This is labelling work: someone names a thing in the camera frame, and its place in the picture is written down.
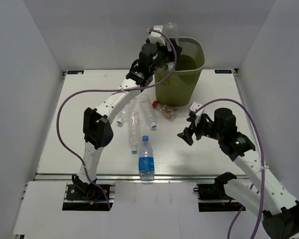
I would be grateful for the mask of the clear slim bottle white cap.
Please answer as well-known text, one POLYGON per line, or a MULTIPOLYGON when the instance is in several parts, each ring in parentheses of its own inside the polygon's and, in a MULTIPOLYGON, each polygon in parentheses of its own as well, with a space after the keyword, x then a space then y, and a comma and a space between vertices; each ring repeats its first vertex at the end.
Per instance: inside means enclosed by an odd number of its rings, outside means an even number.
POLYGON ((128 140, 129 147, 132 154, 138 152, 140 142, 140 124, 139 124, 139 113, 132 112, 128 122, 128 140))

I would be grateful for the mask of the clear bottle blue label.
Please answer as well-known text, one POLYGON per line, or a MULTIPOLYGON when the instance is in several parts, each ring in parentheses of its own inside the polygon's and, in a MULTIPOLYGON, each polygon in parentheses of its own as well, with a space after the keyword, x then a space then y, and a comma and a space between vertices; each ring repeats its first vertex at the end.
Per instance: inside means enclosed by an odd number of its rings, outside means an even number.
POLYGON ((154 155, 149 136, 147 135, 142 136, 139 149, 138 169, 141 181, 150 182, 154 180, 154 155))

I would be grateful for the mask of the clear square bottle yellow label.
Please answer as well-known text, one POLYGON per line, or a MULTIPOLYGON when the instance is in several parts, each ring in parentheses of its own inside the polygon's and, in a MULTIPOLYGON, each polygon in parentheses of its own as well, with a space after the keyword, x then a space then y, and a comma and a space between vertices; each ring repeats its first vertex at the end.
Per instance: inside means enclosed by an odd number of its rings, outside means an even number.
POLYGON ((173 77, 173 71, 174 71, 174 63, 168 63, 165 66, 163 66, 162 71, 161 71, 161 78, 163 81, 163 85, 167 86, 170 84, 171 79, 173 77))

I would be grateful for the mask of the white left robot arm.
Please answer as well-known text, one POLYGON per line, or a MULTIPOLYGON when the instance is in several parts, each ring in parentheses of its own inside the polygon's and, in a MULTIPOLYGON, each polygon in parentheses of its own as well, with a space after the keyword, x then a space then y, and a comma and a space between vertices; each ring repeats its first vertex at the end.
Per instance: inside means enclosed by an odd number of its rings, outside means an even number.
POLYGON ((149 87, 152 77, 164 64, 174 62, 177 71, 184 71, 181 66, 182 55, 189 52, 185 48, 186 38, 162 45, 150 39, 142 46, 136 59, 122 82, 122 90, 113 93, 95 109, 84 111, 83 133, 85 151, 79 172, 72 177, 78 193, 85 199, 91 198, 95 191, 102 188, 96 185, 97 167, 103 149, 113 139, 111 124, 118 113, 144 89, 149 87))

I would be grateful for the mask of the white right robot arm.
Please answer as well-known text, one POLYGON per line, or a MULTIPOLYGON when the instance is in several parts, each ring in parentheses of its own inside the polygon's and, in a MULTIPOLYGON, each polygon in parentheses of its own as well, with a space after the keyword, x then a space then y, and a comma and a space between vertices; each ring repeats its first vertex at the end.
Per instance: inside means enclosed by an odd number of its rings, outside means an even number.
POLYGON ((225 199, 237 200, 248 211, 258 216, 263 228, 272 239, 289 239, 299 233, 299 201, 277 180, 261 157, 255 145, 236 126, 232 110, 219 108, 210 119, 204 112, 197 112, 199 104, 189 109, 191 124, 178 136, 189 145, 192 136, 197 140, 209 137, 218 141, 221 151, 227 155, 251 180, 259 193, 241 183, 237 177, 226 172, 215 178, 215 194, 225 199))

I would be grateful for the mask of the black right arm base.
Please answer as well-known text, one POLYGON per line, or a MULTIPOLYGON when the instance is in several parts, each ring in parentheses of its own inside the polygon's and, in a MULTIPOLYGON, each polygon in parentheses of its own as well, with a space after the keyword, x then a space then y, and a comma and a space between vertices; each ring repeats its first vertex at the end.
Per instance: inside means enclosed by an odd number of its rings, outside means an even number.
POLYGON ((198 196, 199 212, 238 212, 242 205, 222 194, 214 184, 197 184, 193 192, 198 196))

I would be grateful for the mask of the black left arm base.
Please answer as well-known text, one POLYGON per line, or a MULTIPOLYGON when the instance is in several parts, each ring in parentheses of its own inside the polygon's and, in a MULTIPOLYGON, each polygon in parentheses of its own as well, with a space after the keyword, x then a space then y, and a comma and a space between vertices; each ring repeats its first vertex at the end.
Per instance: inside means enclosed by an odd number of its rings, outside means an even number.
POLYGON ((84 194, 74 184, 67 184, 64 200, 63 211, 81 211, 81 212, 108 212, 114 203, 115 186, 110 184, 100 185, 106 193, 105 195, 100 188, 94 187, 91 192, 84 194))

